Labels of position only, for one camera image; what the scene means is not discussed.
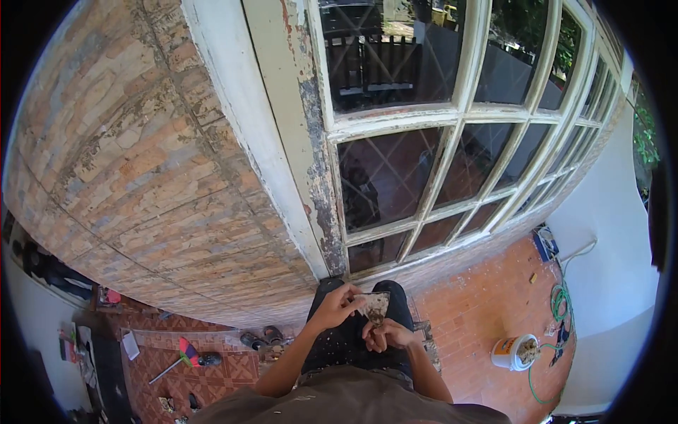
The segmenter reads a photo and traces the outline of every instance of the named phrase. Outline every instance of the brick wall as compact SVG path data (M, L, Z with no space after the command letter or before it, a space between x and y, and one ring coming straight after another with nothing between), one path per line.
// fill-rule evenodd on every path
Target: brick wall
M42 55L4 200L101 284L201 320L305 316L315 279L238 145L179 0L83 1Z

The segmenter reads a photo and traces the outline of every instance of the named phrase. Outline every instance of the colorful broom head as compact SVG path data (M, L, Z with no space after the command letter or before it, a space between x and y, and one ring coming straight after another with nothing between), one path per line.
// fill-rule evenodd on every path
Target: colorful broom head
M179 350L181 350L181 353L186 355L189 365L200 366L200 364L198 364L198 351L195 350L193 345L191 345L188 340L184 339L183 337L179 338Z

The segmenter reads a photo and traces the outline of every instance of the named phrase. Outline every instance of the orange label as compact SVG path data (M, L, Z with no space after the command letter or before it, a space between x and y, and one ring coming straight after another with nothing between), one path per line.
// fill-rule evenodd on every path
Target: orange label
M495 355L508 355L511 352L511 346L513 346L513 343L515 343L517 337L513 337L512 339L504 339L503 341L500 341L497 343L497 348L494 350Z

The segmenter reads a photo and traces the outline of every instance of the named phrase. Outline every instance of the glass pane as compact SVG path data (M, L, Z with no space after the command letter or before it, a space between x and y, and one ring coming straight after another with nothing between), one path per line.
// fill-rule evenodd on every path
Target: glass pane
M423 226L421 233L419 233L419 237L417 237L417 241L414 243L414 246L412 246L410 254L421 252L424 249L442 244L452 230L454 230L454 227L456 227L462 216L464 216L463 213L449 216L440 221L435 221L434 223Z
M539 197L539 195L546 188L546 186L548 186L548 184L546 184L546 183L541 184L540 186L537 186L537 188L534 190L534 192L532 192L532 194L523 202L523 204L520 206L520 208L518 208L518 210L515 212L515 214L513 216L520 215L523 211L525 211L527 209L527 207L529 206L530 202L533 199L536 199L537 197Z
M368 137L338 146L346 230L414 214L431 172L442 128Z
M552 174L553 172L556 171L556 169L558 169L560 163L563 161L563 158L565 157L565 155L567 155L567 152L572 148L572 143L577 139L577 137L582 131L586 131L586 128L574 127L574 130L570 132L570 136L565 141L565 145L563 146L562 150L560 150L560 153L558 153L558 157L555 158L555 161L549 168L549 171L546 173L547 175Z
M512 123L464 126L434 208L476 196L513 132Z
M400 233L348 248L348 265L352 273L395 261L405 234Z
M570 159L570 162L567 164L567 166L579 163L584 159L584 155L586 155L586 152L588 151L589 147L591 147L591 144L595 141L597 135L598 130L595 128L586 129L584 140L582 140L582 142L580 142L576 147L577 151L572 155L572 158Z
M577 59L581 37L581 27L579 27L579 24L577 24L572 15L563 8L563 14L560 19L558 46L555 50L549 82L546 83L542 101L539 102L540 108L554 111L560 107L563 95L567 90L568 79L574 68L574 62Z
M506 166L504 174L499 178L499 182L494 187L495 189L502 189L520 179L527 165L532 161L535 153L537 153L542 141L546 138L549 128L550 125L545 123L533 123L527 127L523 140L520 142L515 153L513 153L513 157Z
M464 4L320 0L334 110L450 101Z
M588 116L589 111L591 110L591 103L595 94L602 89L603 77L607 74L607 65L603 61L603 58L598 57L598 64L595 67L595 73L593 74L593 81L591 82L591 89L589 94L586 96L586 102L584 103L584 108L580 116Z
M494 0L476 102L522 104L546 28L545 0Z
M548 191L546 192L546 195L542 197L541 203L546 203L548 201L553 200L553 198L560 193L560 190L563 188L563 183L565 182L565 179L567 178L569 174L565 174L561 177L559 177L556 181L551 183L551 185L548 188Z
M593 111L593 114L591 114L591 119L595 119L596 121L603 120L605 114L607 113L607 110L610 107L610 104L612 103L612 94L614 91L615 84L616 82L614 81L612 74L608 71L607 77L605 78L603 92L600 95L598 103L595 105L595 110Z
M460 236L480 229L487 222L487 220L490 219L494 211L497 210L500 203L501 202L499 201L494 201L492 203L482 205L480 209L478 209L478 212L473 215L471 221L468 222L468 225L461 232Z

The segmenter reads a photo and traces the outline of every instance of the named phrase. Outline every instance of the brown shirt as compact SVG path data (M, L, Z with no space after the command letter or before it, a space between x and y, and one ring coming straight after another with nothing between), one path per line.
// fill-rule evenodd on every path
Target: brown shirt
M506 423L487 406L447 404L422 396L385 374L332 366L282 398L244 387L198 412L191 424L216 423Z

